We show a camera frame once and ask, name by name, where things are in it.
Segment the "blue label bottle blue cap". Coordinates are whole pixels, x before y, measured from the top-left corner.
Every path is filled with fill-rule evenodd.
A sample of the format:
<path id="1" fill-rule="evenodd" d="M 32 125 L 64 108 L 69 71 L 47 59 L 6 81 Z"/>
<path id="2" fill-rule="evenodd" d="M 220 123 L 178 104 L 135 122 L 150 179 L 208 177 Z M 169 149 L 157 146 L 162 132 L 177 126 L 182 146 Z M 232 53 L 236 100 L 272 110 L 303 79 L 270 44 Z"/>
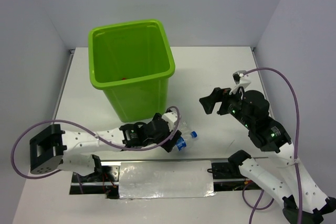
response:
<path id="1" fill-rule="evenodd" d="M 197 133 L 195 131 L 184 132 L 175 144 L 177 151 L 190 147 L 196 139 Z"/>

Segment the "green label clear bottle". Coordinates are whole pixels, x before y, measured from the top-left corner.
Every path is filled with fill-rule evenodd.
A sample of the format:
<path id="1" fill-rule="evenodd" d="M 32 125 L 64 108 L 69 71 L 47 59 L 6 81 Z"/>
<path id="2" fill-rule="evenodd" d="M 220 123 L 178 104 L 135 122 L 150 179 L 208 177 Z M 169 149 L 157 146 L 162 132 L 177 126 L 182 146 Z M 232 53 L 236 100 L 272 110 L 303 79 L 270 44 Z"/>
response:
<path id="1" fill-rule="evenodd" d="M 180 121 L 178 125 L 178 130 L 181 132 L 181 135 L 188 135 L 190 134 L 191 130 L 188 124 L 185 121 Z"/>

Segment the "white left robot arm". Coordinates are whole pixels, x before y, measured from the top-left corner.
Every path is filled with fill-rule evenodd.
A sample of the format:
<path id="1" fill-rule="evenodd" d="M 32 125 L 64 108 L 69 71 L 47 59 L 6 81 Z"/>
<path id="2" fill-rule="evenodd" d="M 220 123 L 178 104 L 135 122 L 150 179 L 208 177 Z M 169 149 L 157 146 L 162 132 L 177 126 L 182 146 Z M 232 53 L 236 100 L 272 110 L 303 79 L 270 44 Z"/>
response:
<path id="1" fill-rule="evenodd" d="M 103 174 L 98 152 L 161 147 L 169 153 L 182 135 L 179 124 L 173 111 L 156 113 L 149 123 L 124 124 L 100 132 L 64 131 L 60 124 L 52 124 L 29 141 L 30 172 L 44 175 L 56 170 L 70 171 L 95 182 Z"/>

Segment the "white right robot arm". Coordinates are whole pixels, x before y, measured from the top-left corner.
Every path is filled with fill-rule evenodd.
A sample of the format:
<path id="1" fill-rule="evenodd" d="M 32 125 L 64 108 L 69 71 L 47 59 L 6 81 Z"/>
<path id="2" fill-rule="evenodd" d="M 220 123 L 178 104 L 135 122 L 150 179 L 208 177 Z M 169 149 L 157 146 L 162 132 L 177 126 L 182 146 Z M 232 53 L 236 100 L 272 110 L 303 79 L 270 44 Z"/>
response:
<path id="1" fill-rule="evenodd" d="M 335 211 L 335 198 L 327 196 L 314 182 L 299 159 L 285 128 L 269 115 L 269 102 L 256 90 L 234 94 L 230 88 L 215 88 L 199 99 L 206 114 L 221 103 L 217 114 L 232 115 L 248 130 L 252 143 L 267 154 L 282 179 L 259 166 L 247 152 L 239 150 L 228 158 L 233 177 L 255 182 L 282 207 L 289 223 L 322 223 L 323 215 Z"/>

